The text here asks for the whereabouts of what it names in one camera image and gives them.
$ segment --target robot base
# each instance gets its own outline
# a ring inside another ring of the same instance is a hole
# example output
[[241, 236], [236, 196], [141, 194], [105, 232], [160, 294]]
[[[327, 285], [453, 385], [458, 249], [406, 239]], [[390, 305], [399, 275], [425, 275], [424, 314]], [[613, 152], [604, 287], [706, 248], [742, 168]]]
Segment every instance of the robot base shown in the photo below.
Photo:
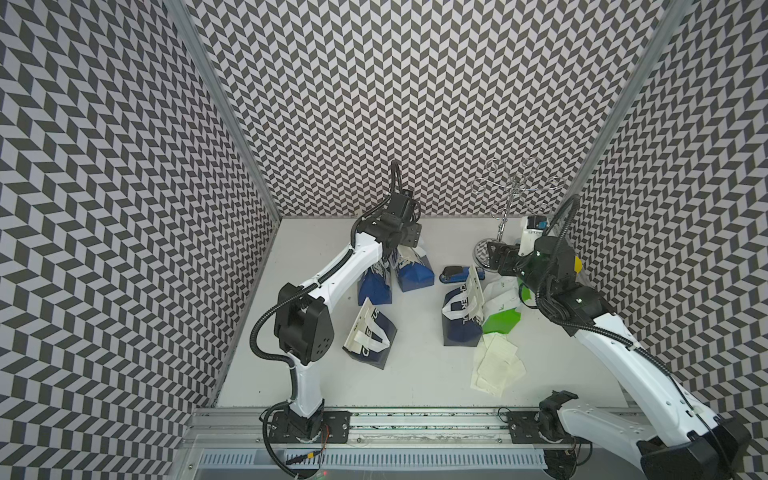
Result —
[[291, 419], [293, 414], [290, 409], [286, 412], [277, 412], [272, 418], [272, 429], [270, 430], [270, 443], [321, 443], [325, 433], [326, 426], [330, 431], [328, 443], [346, 443], [349, 436], [349, 418], [350, 412], [343, 410], [323, 410], [320, 427], [317, 429], [316, 439], [307, 438], [306, 433], [302, 432], [301, 425], [296, 425], [296, 420]]

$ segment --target bag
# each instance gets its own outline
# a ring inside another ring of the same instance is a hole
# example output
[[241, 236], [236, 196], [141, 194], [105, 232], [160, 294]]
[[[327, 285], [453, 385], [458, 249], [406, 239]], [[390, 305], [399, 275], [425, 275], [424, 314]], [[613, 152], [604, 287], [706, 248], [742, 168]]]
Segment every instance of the bag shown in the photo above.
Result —
[[357, 282], [357, 304], [363, 305], [366, 298], [370, 298], [374, 305], [392, 303], [389, 278], [389, 264], [384, 260], [379, 260], [369, 267]]
[[395, 324], [366, 298], [343, 348], [355, 360], [384, 370], [396, 334]]
[[442, 344], [477, 346], [482, 336], [484, 304], [477, 270], [471, 266], [467, 283], [445, 295], [442, 307]]
[[483, 333], [509, 333], [520, 321], [520, 313], [515, 309], [520, 306], [518, 297], [518, 278], [503, 276], [485, 286], [482, 292], [485, 305], [482, 307], [485, 321]]
[[392, 268], [403, 292], [435, 284], [435, 273], [421, 240], [417, 247], [398, 245], [392, 252]]

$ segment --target blue paper bag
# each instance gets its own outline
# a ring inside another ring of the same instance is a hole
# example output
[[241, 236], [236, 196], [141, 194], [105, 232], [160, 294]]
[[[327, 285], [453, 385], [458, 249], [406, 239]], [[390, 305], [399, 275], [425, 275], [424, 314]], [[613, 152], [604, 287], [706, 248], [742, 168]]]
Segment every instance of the blue paper bag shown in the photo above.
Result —
[[389, 264], [384, 260], [366, 270], [357, 282], [357, 304], [361, 306], [366, 298], [370, 298], [373, 305], [392, 303], [389, 275]]
[[415, 248], [398, 246], [392, 252], [392, 266], [403, 292], [435, 284], [435, 273], [420, 245]]
[[366, 299], [343, 348], [355, 360], [384, 370], [396, 334], [395, 324]]
[[444, 346], [477, 346], [482, 336], [484, 303], [477, 271], [471, 267], [467, 283], [445, 295], [442, 308]]

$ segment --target stand base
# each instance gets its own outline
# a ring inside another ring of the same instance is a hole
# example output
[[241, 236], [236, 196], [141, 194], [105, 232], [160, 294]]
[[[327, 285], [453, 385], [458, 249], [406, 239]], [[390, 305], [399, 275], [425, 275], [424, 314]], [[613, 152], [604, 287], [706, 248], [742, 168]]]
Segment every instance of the stand base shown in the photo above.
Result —
[[475, 263], [478, 266], [483, 267], [488, 272], [495, 272], [496, 270], [491, 268], [491, 257], [488, 255], [488, 242], [498, 242], [495, 238], [484, 238], [475, 244], [473, 251], [475, 257]]
[[[323, 412], [323, 420], [320, 425], [321, 435], [325, 435], [326, 426], [330, 430], [328, 443], [346, 443], [349, 437], [349, 418], [350, 412], [339, 410], [326, 410]], [[285, 412], [276, 412], [270, 422], [270, 443], [322, 443], [322, 439], [301, 439], [295, 434], [290, 433], [290, 422]]]

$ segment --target ventilation grille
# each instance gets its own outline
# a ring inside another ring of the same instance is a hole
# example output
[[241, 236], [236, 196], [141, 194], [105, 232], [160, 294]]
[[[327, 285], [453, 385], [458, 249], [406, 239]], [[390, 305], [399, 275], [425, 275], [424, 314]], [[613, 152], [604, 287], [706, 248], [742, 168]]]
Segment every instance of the ventilation grille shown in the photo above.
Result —
[[[285, 459], [309, 452], [306, 449], [276, 451]], [[317, 468], [317, 458], [291, 468]], [[200, 468], [274, 467], [264, 449], [206, 449]], [[542, 450], [536, 449], [331, 449], [323, 467], [365, 470], [479, 470], [547, 468]]]

